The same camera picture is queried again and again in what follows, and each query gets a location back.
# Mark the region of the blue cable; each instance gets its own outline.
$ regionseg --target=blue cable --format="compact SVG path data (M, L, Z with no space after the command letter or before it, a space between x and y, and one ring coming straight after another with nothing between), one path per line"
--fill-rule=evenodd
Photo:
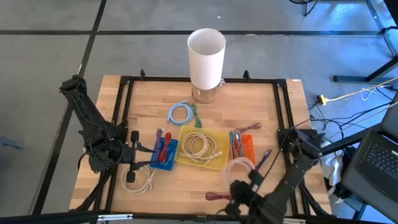
M233 131L229 132L229 140L231 141L231 147L232 147L232 153L233 153L232 159L235 159L236 158L235 136L234 136L234 132Z
M179 103L174 104L170 108L169 113L167 114L167 120L170 121L172 123L172 125L174 125L176 127L181 127L183 125L188 124L192 120L192 117L193 117L192 107L187 102L188 102L188 100L183 100L183 101L181 101ZM183 121L174 120L173 115L172 115L173 110L175 110L175 109L177 109L179 107L183 107L183 108L187 109L187 111L188 111L188 116Z

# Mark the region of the laptop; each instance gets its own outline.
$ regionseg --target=laptop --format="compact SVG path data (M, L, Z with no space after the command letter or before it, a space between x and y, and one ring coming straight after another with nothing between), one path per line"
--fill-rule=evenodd
M381 129L362 138L341 184L398 223L398 105L388 109Z

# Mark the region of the blue tray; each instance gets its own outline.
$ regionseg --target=blue tray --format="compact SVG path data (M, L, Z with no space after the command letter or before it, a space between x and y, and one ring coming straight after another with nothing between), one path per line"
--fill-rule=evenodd
M167 146L166 161L158 164L157 158L158 158L160 152L163 150L163 147L164 147L164 138L161 138L160 139L160 150L157 150L157 146L155 143L154 153L152 153L152 157L150 159L151 164L149 164L149 166L152 168L156 168L156 169L172 170L174 167L175 154L176 154L177 148L178 148L178 140L172 139L170 141L169 146Z

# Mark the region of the grey floor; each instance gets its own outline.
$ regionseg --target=grey floor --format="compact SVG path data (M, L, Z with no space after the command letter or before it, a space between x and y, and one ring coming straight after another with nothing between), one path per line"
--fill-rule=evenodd
M372 2L383 24L393 25L383 1ZM0 29L90 30L99 5L100 0L2 0ZM378 30L361 1L320 1L309 16L302 13L303 6L288 0L109 0L99 29ZM392 31L390 36L398 48L398 33ZM147 75L189 76L186 39L185 35L97 36L84 76L90 96L96 100L103 75L138 75L143 68ZM224 77L241 77L249 70L258 78L299 78L309 105L319 94L333 98L369 86L334 83L333 75L369 75L391 59L385 41L378 37L229 35L226 39ZM78 72L87 41L86 35L0 35L0 135L25 144L22 150L0 149L0 216L30 213L65 110L58 87ZM396 75L398 70L389 74ZM355 95L320 109L326 118L336 118L388 101L376 94L368 101ZM316 108L311 114L321 117ZM380 122L382 114L362 125ZM79 128L72 117L44 206L46 213L68 210L83 144ZM337 130L329 125L326 136ZM359 130L349 128L345 134ZM332 208L339 217L351 218L354 212L341 204ZM391 222L371 207L363 219Z

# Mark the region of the green cable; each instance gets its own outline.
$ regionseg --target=green cable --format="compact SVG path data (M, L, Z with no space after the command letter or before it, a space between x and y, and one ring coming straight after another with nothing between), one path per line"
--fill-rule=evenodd
M193 110L193 114L195 115L195 127L196 128L201 128L202 125L201 125L201 121L200 121L199 116L198 116L197 106L196 106L196 104L192 103L191 107L192 107L192 110Z

